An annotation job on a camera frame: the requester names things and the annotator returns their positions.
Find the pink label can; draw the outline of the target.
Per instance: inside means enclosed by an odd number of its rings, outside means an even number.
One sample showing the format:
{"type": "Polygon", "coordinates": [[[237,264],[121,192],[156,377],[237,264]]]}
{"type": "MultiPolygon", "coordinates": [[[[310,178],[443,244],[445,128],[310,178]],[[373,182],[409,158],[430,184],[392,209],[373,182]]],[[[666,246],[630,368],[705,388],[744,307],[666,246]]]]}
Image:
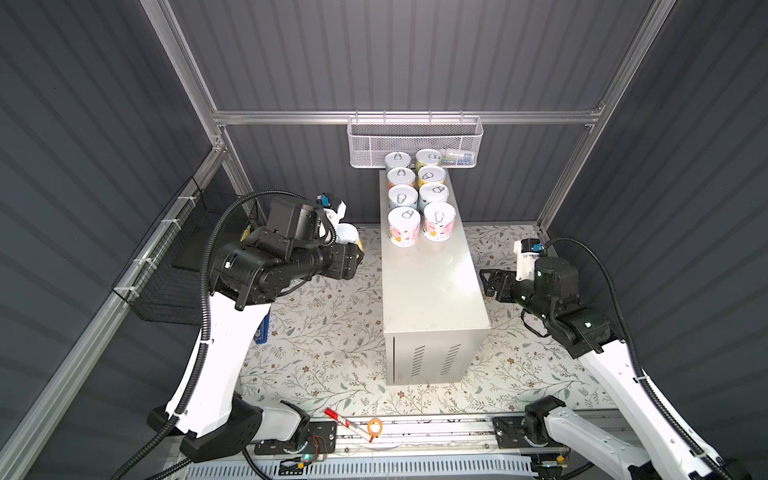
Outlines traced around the pink label can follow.
{"type": "Polygon", "coordinates": [[[421,215],[412,207],[396,207],[387,216],[388,236],[397,247],[408,248],[416,244],[421,231],[421,215]]]}

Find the orange label can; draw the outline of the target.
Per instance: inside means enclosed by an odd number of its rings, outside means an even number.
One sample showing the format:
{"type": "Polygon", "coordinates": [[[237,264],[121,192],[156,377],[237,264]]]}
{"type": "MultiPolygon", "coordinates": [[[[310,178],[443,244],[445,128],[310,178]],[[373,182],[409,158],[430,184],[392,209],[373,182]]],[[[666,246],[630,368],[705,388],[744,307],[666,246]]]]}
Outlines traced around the orange label can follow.
{"type": "Polygon", "coordinates": [[[402,185],[415,187],[417,182],[415,172],[407,167],[395,167],[388,170],[386,173],[386,179],[389,188],[402,185]]]}

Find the teal label can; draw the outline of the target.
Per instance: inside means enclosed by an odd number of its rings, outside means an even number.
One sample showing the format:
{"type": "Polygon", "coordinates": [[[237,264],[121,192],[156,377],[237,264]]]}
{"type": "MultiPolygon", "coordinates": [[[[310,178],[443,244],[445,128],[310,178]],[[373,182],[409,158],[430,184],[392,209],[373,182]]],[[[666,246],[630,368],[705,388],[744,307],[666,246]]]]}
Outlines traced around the teal label can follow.
{"type": "Polygon", "coordinates": [[[390,152],[384,158],[385,168],[390,171],[395,168],[409,168],[412,162],[411,156],[402,151],[390,152]]]}

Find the dark red label can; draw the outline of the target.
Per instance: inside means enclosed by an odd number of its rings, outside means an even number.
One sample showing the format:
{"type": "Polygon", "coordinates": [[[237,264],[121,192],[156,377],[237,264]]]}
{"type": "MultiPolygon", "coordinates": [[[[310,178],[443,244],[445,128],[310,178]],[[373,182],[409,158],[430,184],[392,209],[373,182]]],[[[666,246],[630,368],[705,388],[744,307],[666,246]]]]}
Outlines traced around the dark red label can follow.
{"type": "Polygon", "coordinates": [[[425,238],[433,242],[443,242],[452,235],[456,210],[450,203],[432,202],[425,206],[423,219],[425,238]]]}

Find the yellow label can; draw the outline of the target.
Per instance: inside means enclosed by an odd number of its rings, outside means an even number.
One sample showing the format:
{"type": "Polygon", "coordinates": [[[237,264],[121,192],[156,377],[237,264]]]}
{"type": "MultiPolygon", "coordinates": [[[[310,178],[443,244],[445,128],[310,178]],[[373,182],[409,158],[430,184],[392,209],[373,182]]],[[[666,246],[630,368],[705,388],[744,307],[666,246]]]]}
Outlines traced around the yellow label can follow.
{"type": "Polygon", "coordinates": [[[446,171],[440,166],[423,166],[417,172],[418,187],[428,183],[443,184],[446,178],[446,171]]]}

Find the green label can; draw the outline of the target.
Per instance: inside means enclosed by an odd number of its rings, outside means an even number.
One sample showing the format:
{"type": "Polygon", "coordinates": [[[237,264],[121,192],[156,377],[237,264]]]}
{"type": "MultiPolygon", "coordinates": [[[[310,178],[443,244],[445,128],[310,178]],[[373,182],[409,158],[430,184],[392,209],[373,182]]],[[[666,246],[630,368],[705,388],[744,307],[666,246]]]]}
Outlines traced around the green label can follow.
{"type": "Polygon", "coordinates": [[[416,170],[426,166],[440,166],[442,164],[442,154],[435,149],[421,149],[416,152],[416,170]]]}

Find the silver top can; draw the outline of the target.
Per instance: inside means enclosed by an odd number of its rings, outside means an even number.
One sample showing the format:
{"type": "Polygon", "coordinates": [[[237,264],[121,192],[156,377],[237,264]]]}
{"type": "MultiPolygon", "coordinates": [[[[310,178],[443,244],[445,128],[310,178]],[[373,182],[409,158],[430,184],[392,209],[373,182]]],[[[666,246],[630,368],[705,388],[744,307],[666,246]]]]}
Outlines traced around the silver top can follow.
{"type": "Polygon", "coordinates": [[[449,188],[445,184],[439,182],[425,183],[419,188],[418,209],[423,211],[430,203],[447,202],[449,195],[449,188]]]}

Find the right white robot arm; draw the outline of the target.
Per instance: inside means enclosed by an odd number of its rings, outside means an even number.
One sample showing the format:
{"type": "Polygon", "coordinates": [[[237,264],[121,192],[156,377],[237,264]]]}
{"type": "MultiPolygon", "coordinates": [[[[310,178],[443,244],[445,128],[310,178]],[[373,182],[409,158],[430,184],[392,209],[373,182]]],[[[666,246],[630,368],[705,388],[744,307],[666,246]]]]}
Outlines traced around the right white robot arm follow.
{"type": "Polygon", "coordinates": [[[750,478],[741,462],[721,456],[658,391],[634,360],[628,336],[582,304],[572,265],[557,257],[521,256],[519,262],[522,272],[480,271],[485,295],[541,320],[548,336],[598,381],[641,443],[617,439],[548,395],[525,408],[521,429],[529,444],[560,443],[614,479],[750,478]]]}

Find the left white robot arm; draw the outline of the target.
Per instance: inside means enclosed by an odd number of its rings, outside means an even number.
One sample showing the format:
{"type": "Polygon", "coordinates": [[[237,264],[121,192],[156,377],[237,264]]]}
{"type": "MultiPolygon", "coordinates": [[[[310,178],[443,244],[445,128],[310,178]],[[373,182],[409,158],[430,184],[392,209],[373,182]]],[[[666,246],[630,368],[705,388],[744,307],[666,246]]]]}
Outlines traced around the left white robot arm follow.
{"type": "Polygon", "coordinates": [[[364,257],[342,221],[345,203],[330,193],[309,202],[273,192],[265,225],[240,240],[221,241],[230,218],[259,196],[236,200],[211,232],[200,266],[197,343],[171,400],[148,419],[159,438],[181,437],[180,451],[192,463],[236,455],[253,441],[302,447],[309,415],[284,400],[248,403],[236,391],[240,370],[277,299],[316,276],[350,280],[364,257]]]}

